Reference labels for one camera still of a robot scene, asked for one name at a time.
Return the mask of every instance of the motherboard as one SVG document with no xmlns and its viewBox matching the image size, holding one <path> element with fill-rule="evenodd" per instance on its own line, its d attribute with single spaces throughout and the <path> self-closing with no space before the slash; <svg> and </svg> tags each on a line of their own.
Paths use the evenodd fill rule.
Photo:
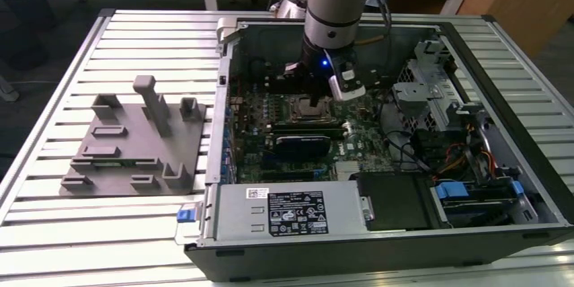
<svg viewBox="0 0 574 287">
<path fill-rule="evenodd" d="M 326 97 L 313 106 L 309 96 L 258 85 L 241 94 L 229 102 L 238 183 L 349 180 L 360 171 L 394 170 L 372 96 Z"/>
</svg>

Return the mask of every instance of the power supply label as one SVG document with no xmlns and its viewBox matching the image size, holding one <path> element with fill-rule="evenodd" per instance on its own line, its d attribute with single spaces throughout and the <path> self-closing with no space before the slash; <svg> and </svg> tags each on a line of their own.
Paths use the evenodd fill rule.
<svg viewBox="0 0 574 287">
<path fill-rule="evenodd" d="M 324 192 L 269 193 L 270 234 L 324 235 L 330 232 Z"/>
</svg>

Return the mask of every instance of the slotted metal tabletop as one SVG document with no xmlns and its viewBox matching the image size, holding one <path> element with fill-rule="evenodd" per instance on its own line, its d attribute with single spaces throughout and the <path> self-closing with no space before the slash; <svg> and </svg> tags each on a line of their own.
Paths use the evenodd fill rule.
<svg viewBox="0 0 574 287">
<path fill-rule="evenodd" d="M 46 111 L 0 184 L 0 286 L 230 286 L 206 280 L 174 242 L 181 205 L 203 199 L 226 16 L 265 12 L 117 11 L 99 17 Z M 380 19 L 365 15 L 365 19 Z M 574 187 L 574 113 L 497 23 L 481 17 L 394 15 L 452 22 L 569 187 Z M 131 198 L 59 196 L 62 176 L 94 118 L 97 94 L 141 102 L 137 75 L 154 75 L 167 102 L 207 104 L 197 194 Z M 470 83 L 461 83 L 476 98 Z M 243 286 L 572 285 L 574 241 L 536 247 L 490 265 L 253 282 Z"/>
</svg>

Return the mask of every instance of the metal bracket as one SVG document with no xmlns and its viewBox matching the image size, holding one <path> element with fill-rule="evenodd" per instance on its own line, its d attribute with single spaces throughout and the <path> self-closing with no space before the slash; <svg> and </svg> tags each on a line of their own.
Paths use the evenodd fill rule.
<svg viewBox="0 0 574 287">
<path fill-rule="evenodd" d="M 241 27 L 237 25 L 237 17 L 222 17 L 218 20 L 218 43 L 227 44 L 239 37 L 237 33 Z"/>
</svg>

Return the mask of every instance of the barcode sticker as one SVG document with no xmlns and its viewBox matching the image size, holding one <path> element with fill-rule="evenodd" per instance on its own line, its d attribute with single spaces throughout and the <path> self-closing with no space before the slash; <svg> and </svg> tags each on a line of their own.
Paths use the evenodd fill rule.
<svg viewBox="0 0 574 287">
<path fill-rule="evenodd" d="M 268 198 L 269 188 L 247 188 L 247 198 Z"/>
</svg>

